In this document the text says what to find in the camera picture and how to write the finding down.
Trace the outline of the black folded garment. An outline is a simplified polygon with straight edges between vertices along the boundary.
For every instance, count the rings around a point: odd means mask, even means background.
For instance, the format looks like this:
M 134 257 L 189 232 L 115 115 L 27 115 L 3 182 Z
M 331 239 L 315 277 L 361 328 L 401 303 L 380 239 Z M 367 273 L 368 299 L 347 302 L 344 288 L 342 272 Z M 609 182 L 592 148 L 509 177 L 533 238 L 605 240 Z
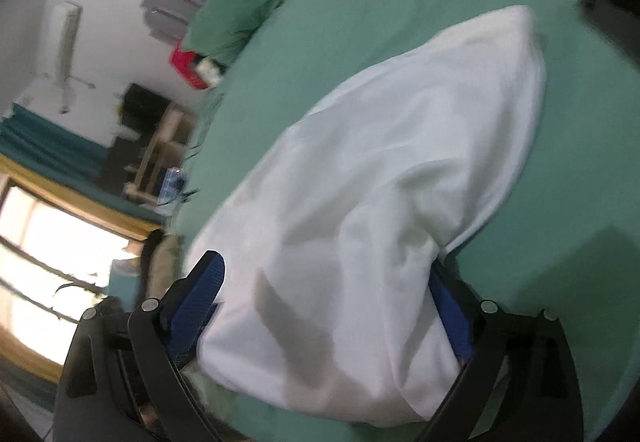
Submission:
M 146 296 L 149 288 L 151 263 L 154 252 L 160 246 L 165 238 L 164 231 L 161 228 L 154 229 L 143 242 L 142 252 L 140 255 L 140 285 L 137 296 L 137 303 L 141 304 Z

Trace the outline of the beige folded garment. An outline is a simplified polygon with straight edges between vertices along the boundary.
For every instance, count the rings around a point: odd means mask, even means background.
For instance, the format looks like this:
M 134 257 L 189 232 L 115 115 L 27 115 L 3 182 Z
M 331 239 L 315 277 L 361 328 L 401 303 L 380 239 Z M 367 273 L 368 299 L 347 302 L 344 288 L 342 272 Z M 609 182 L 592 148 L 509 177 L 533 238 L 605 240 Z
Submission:
M 168 235 L 154 252 L 149 288 L 146 292 L 148 298 L 163 298 L 163 295 L 176 280 L 179 273 L 182 246 L 182 236 Z

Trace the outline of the white hooded garment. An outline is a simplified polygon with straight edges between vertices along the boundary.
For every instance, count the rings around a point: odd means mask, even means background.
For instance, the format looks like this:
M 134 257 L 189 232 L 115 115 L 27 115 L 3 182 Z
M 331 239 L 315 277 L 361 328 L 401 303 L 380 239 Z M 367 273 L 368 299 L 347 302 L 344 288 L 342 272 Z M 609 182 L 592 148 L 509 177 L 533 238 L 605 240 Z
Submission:
M 435 260 L 509 196 L 544 97 L 533 12 L 456 24 L 363 70 L 278 138 L 196 236 L 226 266 L 198 365 L 312 416 L 431 418 L 460 363 Z

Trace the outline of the yellow window frame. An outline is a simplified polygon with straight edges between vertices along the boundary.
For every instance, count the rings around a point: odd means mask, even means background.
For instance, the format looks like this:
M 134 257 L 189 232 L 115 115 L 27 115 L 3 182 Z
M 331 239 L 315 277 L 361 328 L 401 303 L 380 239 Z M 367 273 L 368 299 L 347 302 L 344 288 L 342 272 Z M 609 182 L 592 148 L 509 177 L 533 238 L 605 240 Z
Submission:
M 138 262 L 157 229 L 1 159 L 1 356 L 55 384 L 81 314 L 107 294 L 112 265 Z

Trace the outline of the light wooden desk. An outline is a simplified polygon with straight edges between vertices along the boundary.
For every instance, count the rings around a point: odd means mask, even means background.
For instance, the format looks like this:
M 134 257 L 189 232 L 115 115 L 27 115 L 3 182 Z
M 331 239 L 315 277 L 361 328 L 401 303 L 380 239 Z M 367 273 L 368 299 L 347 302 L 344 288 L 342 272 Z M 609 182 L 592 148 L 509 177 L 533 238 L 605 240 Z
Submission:
M 130 171 L 134 178 L 124 186 L 124 196 L 140 205 L 156 206 L 164 176 L 180 168 L 196 123 L 196 116 L 173 102 L 166 108 L 140 161 Z

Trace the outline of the teal curtain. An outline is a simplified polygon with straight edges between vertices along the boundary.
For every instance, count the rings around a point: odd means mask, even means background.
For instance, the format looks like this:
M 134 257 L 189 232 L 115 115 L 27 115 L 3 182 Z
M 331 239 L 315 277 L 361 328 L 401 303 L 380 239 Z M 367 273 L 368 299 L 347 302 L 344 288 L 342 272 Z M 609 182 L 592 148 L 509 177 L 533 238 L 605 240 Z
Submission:
M 127 217 L 158 224 L 162 217 L 99 187 L 110 150 L 58 124 L 12 105 L 1 119 L 1 154 L 45 179 L 77 191 L 101 206 Z

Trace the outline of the green bed sheet mattress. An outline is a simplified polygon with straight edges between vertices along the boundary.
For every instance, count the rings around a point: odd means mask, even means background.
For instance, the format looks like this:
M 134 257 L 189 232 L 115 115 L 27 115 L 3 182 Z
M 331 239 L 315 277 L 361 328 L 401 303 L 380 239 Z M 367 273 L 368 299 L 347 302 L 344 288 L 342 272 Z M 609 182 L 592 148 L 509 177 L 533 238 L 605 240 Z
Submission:
M 407 441 L 460 365 L 430 264 L 558 313 L 585 435 L 639 373 L 639 71 L 580 0 L 286 0 L 201 105 L 174 228 L 230 286 L 207 407 L 256 441 Z

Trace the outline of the white blue power strip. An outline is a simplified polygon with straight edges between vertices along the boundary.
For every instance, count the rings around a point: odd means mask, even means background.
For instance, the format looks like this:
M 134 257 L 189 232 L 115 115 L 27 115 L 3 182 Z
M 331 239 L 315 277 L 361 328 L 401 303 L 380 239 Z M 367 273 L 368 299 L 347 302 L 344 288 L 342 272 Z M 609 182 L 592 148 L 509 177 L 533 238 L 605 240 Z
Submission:
M 176 167 L 169 168 L 165 173 L 162 185 L 160 185 L 157 206 L 166 206 L 177 200 L 182 193 L 185 183 L 186 176 L 184 175 L 183 169 Z

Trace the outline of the green pillow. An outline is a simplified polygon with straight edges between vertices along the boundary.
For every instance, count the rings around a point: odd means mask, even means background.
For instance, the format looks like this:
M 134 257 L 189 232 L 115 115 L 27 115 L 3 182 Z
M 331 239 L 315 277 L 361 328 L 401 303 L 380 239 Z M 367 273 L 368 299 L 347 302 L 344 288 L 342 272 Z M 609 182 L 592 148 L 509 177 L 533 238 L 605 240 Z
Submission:
M 284 1 L 207 0 L 189 24 L 181 48 L 229 67 Z

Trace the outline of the black speaker box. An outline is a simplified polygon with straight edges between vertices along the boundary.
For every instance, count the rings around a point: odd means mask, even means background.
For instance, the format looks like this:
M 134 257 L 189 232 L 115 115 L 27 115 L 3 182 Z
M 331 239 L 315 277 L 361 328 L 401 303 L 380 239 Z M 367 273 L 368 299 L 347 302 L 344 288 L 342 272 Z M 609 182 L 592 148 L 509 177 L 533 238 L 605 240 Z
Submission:
M 131 83 L 122 98 L 120 124 L 141 135 L 153 134 L 169 104 L 168 98 L 154 90 Z

